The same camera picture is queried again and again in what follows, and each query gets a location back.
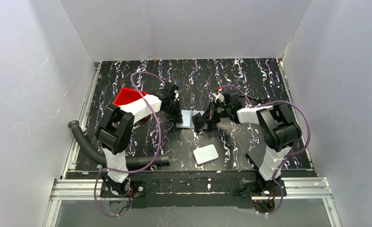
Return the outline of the grey leather card holder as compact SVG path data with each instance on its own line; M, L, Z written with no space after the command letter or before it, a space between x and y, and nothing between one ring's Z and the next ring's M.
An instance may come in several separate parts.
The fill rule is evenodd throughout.
M195 129L192 117L196 114L204 114L204 111L191 111L191 110L181 110L182 123L177 123L176 127L181 129Z

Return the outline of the red plastic bin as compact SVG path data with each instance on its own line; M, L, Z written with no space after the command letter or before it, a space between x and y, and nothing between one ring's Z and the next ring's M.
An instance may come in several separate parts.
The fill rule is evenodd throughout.
M134 89L122 87L112 104L119 107L121 112L132 114L134 116L133 123L148 117L148 114L144 113L146 109L148 110L148 107L142 100L142 96L139 92Z

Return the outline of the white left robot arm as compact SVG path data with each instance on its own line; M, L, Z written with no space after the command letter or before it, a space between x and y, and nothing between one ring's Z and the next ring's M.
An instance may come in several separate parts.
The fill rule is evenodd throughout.
M126 87L119 91L114 103L106 108L96 131L111 180L123 183L129 175L125 150L135 123L161 111L169 115L169 121L182 123L179 95L179 87L171 82L151 94Z

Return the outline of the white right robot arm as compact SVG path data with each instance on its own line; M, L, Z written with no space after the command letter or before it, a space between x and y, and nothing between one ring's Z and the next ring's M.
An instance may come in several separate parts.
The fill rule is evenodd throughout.
M213 94L204 113L192 117L195 130L200 131L206 124L219 123L228 118L238 124L257 124L260 126L266 144L265 152L248 152L247 158L253 162L264 181L280 176L281 164L295 142L301 137L301 128L295 120L292 106L287 101L274 101L255 107L242 104L236 92Z

